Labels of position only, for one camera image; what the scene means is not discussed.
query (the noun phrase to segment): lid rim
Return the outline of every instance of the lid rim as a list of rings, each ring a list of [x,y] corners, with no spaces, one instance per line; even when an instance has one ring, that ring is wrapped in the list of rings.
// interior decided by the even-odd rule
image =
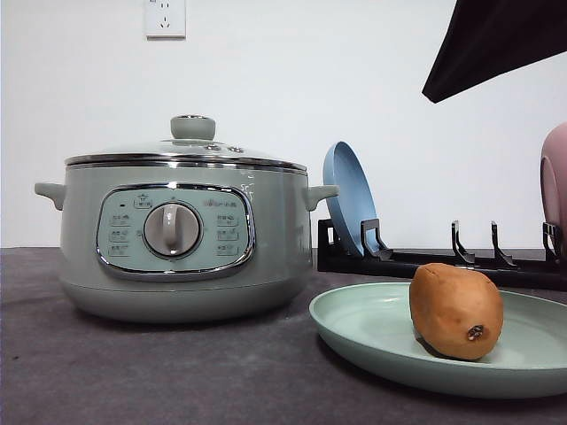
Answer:
[[[186,155],[179,153],[171,154],[148,154],[148,153],[119,153],[119,154],[96,154],[81,155],[67,158],[66,166],[86,165],[90,163],[112,163],[112,162],[144,162],[144,161],[174,161],[174,162],[210,162],[224,164],[245,164],[255,166],[277,166],[292,170],[306,171],[307,168],[301,164],[296,164],[277,159],[252,158],[252,157],[230,157],[222,155]]]

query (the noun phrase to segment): control knob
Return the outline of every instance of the control knob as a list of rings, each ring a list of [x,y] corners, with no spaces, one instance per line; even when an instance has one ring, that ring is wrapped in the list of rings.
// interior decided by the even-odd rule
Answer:
[[[178,257],[195,246],[200,230],[197,215],[189,207],[168,203],[150,212],[144,224],[144,237],[158,254]]]

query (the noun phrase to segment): green plate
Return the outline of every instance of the green plate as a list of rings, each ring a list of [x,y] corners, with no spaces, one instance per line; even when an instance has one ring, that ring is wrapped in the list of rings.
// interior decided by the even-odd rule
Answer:
[[[339,355],[412,387],[475,398],[533,398],[567,392],[567,305],[501,291],[504,326],[474,361],[442,358],[416,339],[409,283],[367,283],[314,298],[309,312]]]

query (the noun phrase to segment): pink bowl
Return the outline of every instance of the pink bowl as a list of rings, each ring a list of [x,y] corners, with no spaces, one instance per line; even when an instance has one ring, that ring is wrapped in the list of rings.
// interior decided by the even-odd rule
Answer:
[[[555,127],[541,149],[541,200],[546,221],[563,231],[562,253],[567,253],[567,122]]]

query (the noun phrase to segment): control panel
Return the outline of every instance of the control panel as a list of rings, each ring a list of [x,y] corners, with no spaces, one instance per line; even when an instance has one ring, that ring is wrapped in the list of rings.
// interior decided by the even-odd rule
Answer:
[[[123,274],[205,278],[244,263],[253,248],[251,206],[234,188],[123,186],[105,198],[98,221],[97,254]]]

